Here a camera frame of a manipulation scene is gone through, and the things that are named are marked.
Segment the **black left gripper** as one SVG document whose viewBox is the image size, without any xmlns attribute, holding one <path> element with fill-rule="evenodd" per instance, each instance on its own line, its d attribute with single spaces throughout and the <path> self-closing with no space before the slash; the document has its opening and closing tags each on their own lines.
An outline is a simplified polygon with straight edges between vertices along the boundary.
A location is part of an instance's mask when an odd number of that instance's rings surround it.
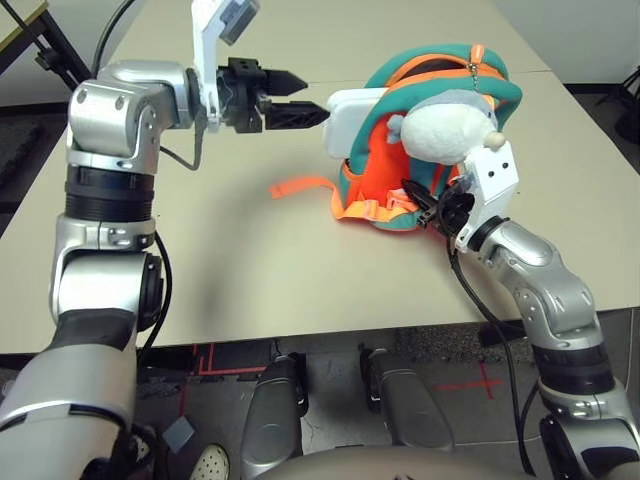
<svg viewBox="0 0 640 480">
<path fill-rule="evenodd" d="M 227 65 L 218 68 L 217 88 L 223 123 L 238 134 L 253 134 L 263 130 L 262 97 L 287 97 L 307 89 L 308 84 L 290 71 L 264 72 L 255 59 L 229 57 Z M 264 128 L 309 129 L 329 116 L 329 111 L 311 101 L 272 103 L 264 113 Z"/>
</svg>

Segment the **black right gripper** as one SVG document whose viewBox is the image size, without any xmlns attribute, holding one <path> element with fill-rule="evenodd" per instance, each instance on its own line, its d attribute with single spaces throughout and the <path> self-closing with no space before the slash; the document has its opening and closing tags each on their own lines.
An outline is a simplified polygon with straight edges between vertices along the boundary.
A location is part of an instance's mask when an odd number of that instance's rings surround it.
<svg viewBox="0 0 640 480">
<path fill-rule="evenodd" d="M 456 187 L 448 187 L 439 197 L 437 210 L 435 198 L 427 187 L 421 183 L 403 179 L 402 188 L 411 202 L 421 211 L 417 216 L 418 226 L 439 226 L 444 235 L 457 235 L 467 223 L 474 205 L 474 196 L 461 192 Z"/>
</svg>

